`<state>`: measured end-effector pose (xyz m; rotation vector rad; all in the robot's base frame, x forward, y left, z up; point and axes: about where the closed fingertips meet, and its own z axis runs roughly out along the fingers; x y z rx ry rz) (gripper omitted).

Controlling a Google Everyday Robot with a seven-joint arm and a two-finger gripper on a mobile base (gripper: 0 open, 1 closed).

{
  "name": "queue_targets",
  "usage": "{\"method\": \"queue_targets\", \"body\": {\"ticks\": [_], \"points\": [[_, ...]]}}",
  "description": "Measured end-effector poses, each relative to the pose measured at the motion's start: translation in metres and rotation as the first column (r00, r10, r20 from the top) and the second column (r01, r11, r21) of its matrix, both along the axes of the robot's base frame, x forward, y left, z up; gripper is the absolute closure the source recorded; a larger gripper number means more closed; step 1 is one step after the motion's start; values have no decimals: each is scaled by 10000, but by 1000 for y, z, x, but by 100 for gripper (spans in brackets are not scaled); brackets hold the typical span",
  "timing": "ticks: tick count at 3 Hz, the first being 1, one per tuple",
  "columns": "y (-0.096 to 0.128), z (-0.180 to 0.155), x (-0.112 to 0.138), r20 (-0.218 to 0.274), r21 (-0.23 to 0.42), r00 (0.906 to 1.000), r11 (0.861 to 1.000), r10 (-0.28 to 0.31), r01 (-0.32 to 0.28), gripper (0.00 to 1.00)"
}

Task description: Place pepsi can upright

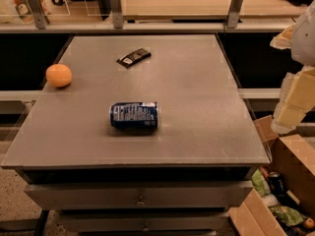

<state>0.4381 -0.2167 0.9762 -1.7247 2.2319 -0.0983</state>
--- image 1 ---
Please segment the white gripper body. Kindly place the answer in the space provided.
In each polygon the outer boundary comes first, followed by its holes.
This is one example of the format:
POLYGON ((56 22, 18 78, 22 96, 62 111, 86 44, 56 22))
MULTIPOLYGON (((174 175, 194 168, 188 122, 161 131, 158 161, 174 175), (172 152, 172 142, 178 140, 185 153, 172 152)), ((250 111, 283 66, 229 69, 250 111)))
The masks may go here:
POLYGON ((291 39, 291 57, 306 66, 315 66, 315 0, 297 19, 291 39))

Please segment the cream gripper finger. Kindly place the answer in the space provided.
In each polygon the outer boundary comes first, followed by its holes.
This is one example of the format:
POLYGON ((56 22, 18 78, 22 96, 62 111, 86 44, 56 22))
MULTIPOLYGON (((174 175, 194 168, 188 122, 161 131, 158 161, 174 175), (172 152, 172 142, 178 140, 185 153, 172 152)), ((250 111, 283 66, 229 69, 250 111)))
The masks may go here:
POLYGON ((272 130, 278 134, 293 131, 314 107, 315 68, 304 66, 297 74, 287 73, 274 112, 272 130))
POLYGON ((290 49, 293 30, 294 25, 284 29, 271 40, 270 45, 276 49, 290 49))

